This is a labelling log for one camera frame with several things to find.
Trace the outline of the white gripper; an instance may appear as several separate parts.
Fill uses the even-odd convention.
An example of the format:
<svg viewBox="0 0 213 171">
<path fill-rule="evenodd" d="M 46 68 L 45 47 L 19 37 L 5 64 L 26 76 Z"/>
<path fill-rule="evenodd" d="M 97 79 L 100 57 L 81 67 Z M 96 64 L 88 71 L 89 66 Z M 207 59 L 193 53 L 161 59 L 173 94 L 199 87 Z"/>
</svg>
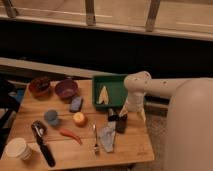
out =
<svg viewBox="0 0 213 171">
<path fill-rule="evenodd" d="M 144 109 L 144 94 L 138 92 L 129 92 L 127 95 L 126 103 L 123 105 L 119 116 L 127 114 L 129 111 L 137 112 L 138 116 L 146 122 L 146 115 Z"/>
</svg>

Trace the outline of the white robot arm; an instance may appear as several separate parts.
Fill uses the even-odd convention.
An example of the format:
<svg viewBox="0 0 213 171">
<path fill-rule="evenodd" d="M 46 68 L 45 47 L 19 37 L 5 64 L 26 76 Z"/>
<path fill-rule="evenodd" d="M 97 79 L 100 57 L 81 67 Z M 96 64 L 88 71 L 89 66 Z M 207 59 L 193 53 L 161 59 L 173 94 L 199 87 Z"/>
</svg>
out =
<svg viewBox="0 0 213 171">
<path fill-rule="evenodd" d="M 144 108 L 144 96 L 169 99 L 164 171 L 213 171 L 213 78 L 153 79 L 127 75 L 125 106 Z"/>
</svg>

